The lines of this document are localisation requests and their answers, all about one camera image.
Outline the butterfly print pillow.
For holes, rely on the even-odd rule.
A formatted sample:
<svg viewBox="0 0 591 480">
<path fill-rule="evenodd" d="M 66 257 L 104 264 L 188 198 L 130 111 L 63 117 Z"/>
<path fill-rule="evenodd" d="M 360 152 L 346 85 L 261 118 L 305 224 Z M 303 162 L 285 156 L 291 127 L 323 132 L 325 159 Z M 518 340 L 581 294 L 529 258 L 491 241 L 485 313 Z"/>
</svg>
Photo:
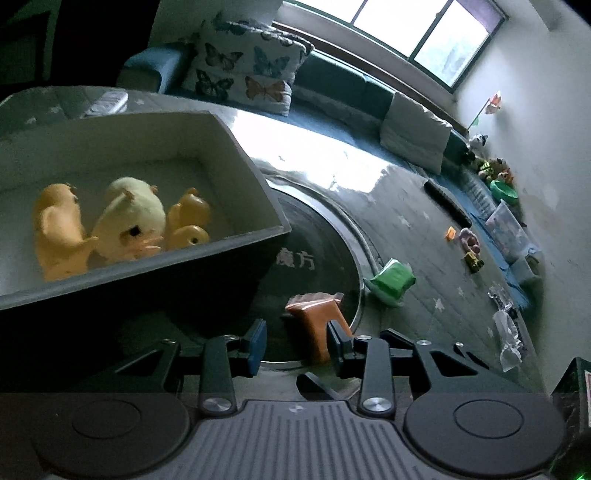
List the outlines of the butterfly print pillow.
<svg viewBox="0 0 591 480">
<path fill-rule="evenodd" d="M 297 70 L 314 45 L 300 36 L 221 13 L 204 21 L 182 84 L 191 96 L 280 116 L 290 113 Z"/>
</svg>

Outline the window with green frame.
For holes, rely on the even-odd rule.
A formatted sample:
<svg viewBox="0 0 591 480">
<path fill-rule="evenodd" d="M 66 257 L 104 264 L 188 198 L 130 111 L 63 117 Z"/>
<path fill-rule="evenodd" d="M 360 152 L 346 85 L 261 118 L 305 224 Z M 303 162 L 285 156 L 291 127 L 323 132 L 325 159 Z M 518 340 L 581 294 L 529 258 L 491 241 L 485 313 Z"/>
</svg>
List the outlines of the window with green frame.
<svg viewBox="0 0 591 480">
<path fill-rule="evenodd" d="M 389 72 L 409 64 L 453 92 L 507 15 L 494 1 L 284 1 L 276 20 Z"/>
</svg>

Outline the small flag on stick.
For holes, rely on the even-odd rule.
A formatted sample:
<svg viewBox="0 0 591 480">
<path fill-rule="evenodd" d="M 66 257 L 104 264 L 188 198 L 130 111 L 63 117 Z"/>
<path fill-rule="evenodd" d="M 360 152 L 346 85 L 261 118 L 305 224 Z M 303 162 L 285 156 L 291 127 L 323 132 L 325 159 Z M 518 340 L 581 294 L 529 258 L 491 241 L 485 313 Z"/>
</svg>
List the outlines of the small flag on stick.
<svg viewBox="0 0 591 480">
<path fill-rule="evenodd" d="M 479 125 L 480 117 L 482 115 L 494 115 L 501 109 L 502 103 L 502 93 L 501 91 L 497 91 L 494 95 L 492 95 L 489 99 L 485 101 L 483 106 L 480 108 L 478 113 L 475 115 L 474 119 L 467 127 L 467 130 L 470 131 L 473 127 Z"/>
</svg>

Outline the small yellow rubber duck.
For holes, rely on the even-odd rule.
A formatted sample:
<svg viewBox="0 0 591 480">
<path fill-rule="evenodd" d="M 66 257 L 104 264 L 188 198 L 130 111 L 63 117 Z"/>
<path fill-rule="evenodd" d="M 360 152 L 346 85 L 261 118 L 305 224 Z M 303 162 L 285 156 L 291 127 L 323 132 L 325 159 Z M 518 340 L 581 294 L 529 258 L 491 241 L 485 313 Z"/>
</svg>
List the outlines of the small yellow rubber duck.
<svg viewBox="0 0 591 480">
<path fill-rule="evenodd" d="M 167 213 L 165 244 L 168 251 L 204 245 L 211 241 L 206 228 L 211 223 L 211 205 L 197 188 L 185 191 Z"/>
</svg>

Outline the green bean bag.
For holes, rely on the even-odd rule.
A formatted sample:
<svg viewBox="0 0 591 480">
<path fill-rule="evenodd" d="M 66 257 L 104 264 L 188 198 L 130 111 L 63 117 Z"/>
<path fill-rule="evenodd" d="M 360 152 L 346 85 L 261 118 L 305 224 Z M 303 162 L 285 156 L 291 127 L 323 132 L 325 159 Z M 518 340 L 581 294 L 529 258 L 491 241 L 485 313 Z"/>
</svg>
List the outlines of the green bean bag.
<svg viewBox="0 0 591 480">
<path fill-rule="evenodd" d="M 404 295 L 416 282 L 412 268 L 391 258 L 372 278 L 363 278 L 363 284 L 381 302 L 390 306 L 401 305 Z"/>
</svg>

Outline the yellow plush chick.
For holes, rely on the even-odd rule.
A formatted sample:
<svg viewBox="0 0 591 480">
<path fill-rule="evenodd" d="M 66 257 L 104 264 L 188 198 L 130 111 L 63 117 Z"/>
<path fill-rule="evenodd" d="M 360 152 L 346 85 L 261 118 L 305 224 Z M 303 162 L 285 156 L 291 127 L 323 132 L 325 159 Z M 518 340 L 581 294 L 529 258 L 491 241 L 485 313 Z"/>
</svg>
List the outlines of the yellow plush chick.
<svg viewBox="0 0 591 480">
<path fill-rule="evenodd" d="M 95 251 L 107 264 L 161 252 L 166 215 L 155 185 L 120 177 L 109 185 L 105 200 L 92 235 L 98 238 Z"/>
</svg>

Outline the stuffed toys pile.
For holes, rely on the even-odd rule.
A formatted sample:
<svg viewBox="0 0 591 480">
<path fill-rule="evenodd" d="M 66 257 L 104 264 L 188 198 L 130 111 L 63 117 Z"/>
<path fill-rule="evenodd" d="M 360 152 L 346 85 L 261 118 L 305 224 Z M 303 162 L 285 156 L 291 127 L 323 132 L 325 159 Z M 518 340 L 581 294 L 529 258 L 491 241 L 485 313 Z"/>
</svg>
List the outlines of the stuffed toys pile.
<svg viewBox="0 0 591 480">
<path fill-rule="evenodd" d="M 512 186 L 514 176 L 504 159 L 499 157 L 487 157 L 485 147 L 488 136 L 478 134 L 468 141 L 468 158 L 470 168 L 487 185 L 493 180 L 498 180 L 508 186 Z"/>
</svg>

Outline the small orange toy block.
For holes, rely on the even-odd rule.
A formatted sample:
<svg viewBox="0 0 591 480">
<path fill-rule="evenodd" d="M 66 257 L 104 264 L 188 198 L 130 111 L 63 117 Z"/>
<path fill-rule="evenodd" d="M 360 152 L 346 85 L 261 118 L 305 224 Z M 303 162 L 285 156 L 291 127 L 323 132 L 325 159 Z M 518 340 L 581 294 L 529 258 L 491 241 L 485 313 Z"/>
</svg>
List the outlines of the small orange toy block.
<svg viewBox="0 0 591 480">
<path fill-rule="evenodd" d="M 446 232 L 445 239 L 448 242 L 451 242 L 456 239 L 456 236 L 457 236 L 457 230 L 454 227 L 450 226 Z"/>
</svg>

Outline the orange bean bag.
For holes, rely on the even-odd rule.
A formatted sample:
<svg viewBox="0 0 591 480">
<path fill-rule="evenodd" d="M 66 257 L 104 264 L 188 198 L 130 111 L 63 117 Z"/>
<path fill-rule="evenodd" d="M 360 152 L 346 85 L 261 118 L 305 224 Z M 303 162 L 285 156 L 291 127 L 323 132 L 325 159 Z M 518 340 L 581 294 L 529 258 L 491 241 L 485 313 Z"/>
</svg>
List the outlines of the orange bean bag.
<svg viewBox="0 0 591 480">
<path fill-rule="evenodd" d="M 341 311 L 341 302 L 344 298 L 342 292 L 335 294 L 317 292 L 296 295 L 287 301 L 284 310 L 291 316 L 303 322 L 305 329 L 305 347 L 308 352 L 305 358 L 314 363 L 329 361 L 327 344 L 327 325 L 335 320 L 344 329 L 346 334 L 352 336 L 349 323 L 346 322 Z"/>
</svg>

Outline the large orange rubber duck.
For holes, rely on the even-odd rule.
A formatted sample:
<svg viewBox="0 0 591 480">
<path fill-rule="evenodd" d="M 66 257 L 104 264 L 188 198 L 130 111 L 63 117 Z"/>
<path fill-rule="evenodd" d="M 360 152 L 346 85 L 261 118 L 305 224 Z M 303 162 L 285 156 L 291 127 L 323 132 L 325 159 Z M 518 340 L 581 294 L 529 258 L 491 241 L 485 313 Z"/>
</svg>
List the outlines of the large orange rubber duck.
<svg viewBox="0 0 591 480">
<path fill-rule="evenodd" d="M 98 238 L 86 234 L 73 186 L 66 183 L 47 186 L 35 202 L 32 222 L 35 255 L 46 282 L 88 271 L 88 260 Z"/>
</svg>

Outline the white cardboard box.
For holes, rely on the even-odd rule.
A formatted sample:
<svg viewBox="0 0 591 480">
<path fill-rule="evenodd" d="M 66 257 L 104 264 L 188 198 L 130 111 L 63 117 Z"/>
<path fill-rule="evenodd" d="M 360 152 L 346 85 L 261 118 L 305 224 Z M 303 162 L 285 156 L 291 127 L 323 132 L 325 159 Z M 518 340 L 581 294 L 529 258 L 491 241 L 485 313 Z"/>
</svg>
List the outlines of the white cardboard box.
<svg viewBox="0 0 591 480">
<path fill-rule="evenodd" d="M 149 259 L 99 267 L 44 282 L 33 252 L 32 210 L 39 191 L 66 181 L 93 222 L 108 184 L 132 176 L 155 184 L 162 202 L 197 188 L 211 202 L 211 243 Z M 290 224 L 238 140 L 209 112 L 153 112 L 69 120 L 7 135 L 1 143 L 1 305 L 16 308 L 57 296 L 158 296 L 219 285 L 231 269 L 259 280 Z"/>
</svg>

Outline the black remote control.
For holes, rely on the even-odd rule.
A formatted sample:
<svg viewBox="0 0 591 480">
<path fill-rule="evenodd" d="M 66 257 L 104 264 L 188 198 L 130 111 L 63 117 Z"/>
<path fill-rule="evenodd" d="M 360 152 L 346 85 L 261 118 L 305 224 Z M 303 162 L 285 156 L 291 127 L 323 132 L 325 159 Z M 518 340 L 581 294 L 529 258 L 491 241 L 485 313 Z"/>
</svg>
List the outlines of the black remote control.
<svg viewBox="0 0 591 480">
<path fill-rule="evenodd" d="M 461 227 L 470 228 L 472 221 L 466 212 L 453 200 L 447 190 L 432 180 L 427 180 L 423 188 L 427 195 L 443 208 L 449 216 Z"/>
</svg>

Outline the black round turntable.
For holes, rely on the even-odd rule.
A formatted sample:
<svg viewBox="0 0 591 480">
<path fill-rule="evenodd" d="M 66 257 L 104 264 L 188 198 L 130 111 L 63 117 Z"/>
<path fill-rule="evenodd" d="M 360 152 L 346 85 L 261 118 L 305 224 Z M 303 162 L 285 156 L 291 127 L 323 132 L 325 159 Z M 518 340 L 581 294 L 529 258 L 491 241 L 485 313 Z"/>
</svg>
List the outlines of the black round turntable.
<svg viewBox="0 0 591 480">
<path fill-rule="evenodd" d="M 263 365 L 294 370 L 308 363 L 304 328 L 284 307 L 306 293 L 342 293 L 341 311 L 358 334 L 377 332 L 382 308 L 369 298 L 363 280 L 377 271 L 373 245 L 339 205 L 308 187 L 267 181 L 290 223 L 276 260 L 259 284 L 254 312 L 266 320 Z"/>
</svg>

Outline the dark green sofa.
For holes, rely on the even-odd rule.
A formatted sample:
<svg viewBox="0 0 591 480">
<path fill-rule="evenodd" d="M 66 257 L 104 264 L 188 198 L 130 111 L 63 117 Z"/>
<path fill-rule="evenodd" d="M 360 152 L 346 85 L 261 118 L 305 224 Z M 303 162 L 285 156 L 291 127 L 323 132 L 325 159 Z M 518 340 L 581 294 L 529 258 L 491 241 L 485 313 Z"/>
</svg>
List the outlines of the dark green sofa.
<svg viewBox="0 0 591 480">
<path fill-rule="evenodd" d="M 117 85 L 131 90 L 161 93 L 245 109 L 276 118 L 304 129 L 332 137 L 378 156 L 394 165 L 418 172 L 419 168 L 403 156 L 380 145 L 381 124 L 386 117 L 394 89 L 373 76 L 315 51 L 297 70 L 291 96 L 290 113 L 283 116 L 262 108 L 245 106 L 231 99 L 207 97 L 185 87 L 194 53 L 180 44 L 150 47 L 125 61 Z M 485 221 L 497 207 L 490 189 L 463 161 L 467 147 L 457 131 L 452 131 L 439 175 L 433 181 L 447 188 L 476 221 L 477 230 L 504 274 L 515 304 L 523 313 L 536 306 L 533 295 L 519 285 L 509 263 L 485 228 Z"/>
</svg>

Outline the green plastic bowl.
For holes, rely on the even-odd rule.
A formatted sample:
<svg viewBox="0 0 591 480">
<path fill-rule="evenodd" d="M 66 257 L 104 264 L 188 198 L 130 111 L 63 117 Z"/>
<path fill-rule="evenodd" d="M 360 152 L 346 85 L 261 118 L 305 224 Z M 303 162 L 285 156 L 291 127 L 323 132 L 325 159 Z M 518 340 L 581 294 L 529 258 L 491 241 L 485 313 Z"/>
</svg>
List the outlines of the green plastic bowl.
<svg viewBox="0 0 591 480">
<path fill-rule="evenodd" d="M 493 198 L 497 201 L 505 201 L 509 205 L 517 205 L 519 203 L 517 191 L 503 181 L 492 180 L 490 190 Z"/>
</svg>

